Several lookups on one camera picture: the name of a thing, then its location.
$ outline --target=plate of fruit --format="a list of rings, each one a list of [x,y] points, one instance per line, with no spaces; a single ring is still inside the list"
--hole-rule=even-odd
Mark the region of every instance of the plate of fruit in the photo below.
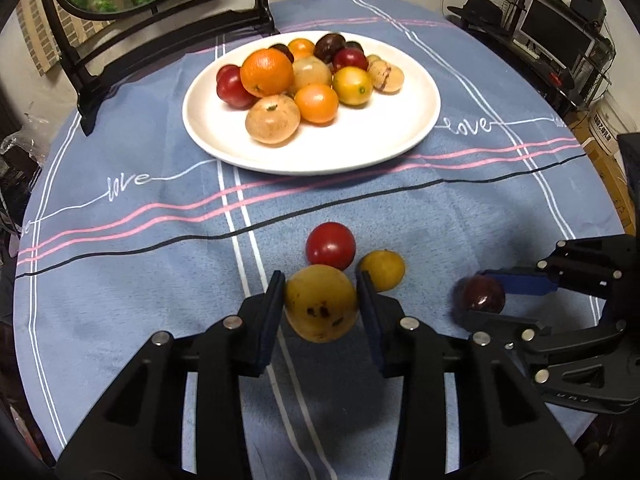
[[[194,79],[182,104],[191,139],[229,164],[331,174],[410,150],[440,115],[431,75],[394,46],[303,31],[244,44]]]

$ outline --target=white plate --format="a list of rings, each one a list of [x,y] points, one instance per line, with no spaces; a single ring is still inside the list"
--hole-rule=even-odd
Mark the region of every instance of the white plate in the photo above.
[[[253,51],[295,38],[313,42],[327,32],[289,32],[244,44],[207,66],[193,81],[182,104],[182,120],[191,139],[211,155],[249,170],[275,174],[328,174],[356,170],[410,150],[431,131],[440,115],[440,93],[429,73],[413,58],[381,41],[344,34],[365,53],[378,54],[404,72],[402,89],[376,91],[364,108],[340,105],[329,126],[301,123],[294,137],[277,148],[253,140],[244,127],[246,111],[233,110],[216,94],[216,73],[223,65],[242,65]]]

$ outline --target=plastic bag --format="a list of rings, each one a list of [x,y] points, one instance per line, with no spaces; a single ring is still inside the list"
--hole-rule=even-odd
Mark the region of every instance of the plastic bag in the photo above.
[[[42,167],[47,160],[47,155],[49,155],[49,143],[46,141],[48,136],[45,133],[49,121],[28,115],[27,118],[29,122],[19,132],[2,140],[0,155],[4,155],[12,147],[18,146],[29,153],[29,156]]]

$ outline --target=computer monitor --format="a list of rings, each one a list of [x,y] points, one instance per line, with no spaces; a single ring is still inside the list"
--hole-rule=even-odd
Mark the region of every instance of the computer monitor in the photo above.
[[[594,39],[577,23],[543,0],[531,0],[518,31],[543,54],[569,70],[574,69],[579,54],[588,56],[594,45]]]

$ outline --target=pile of fruit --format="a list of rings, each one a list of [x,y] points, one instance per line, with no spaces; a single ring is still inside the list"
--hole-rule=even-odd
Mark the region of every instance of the pile of fruit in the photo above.
[[[357,41],[331,33],[315,44],[297,38],[256,50],[242,66],[220,68],[216,83],[218,97],[229,106],[251,107],[244,124],[252,138],[279,144],[301,120],[329,124],[340,103],[364,105],[374,88],[398,92],[404,73],[375,54],[365,56]]]
[[[308,267],[285,287],[285,313],[293,330],[312,343],[326,343],[345,335],[358,319],[358,298],[343,273],[356,255],[356,241],[342,224],[319,225],[306,240]],[[366,270],[378,292],[391,290],[404,276],[404,260],[387,250],[373,251],[357,264]]]

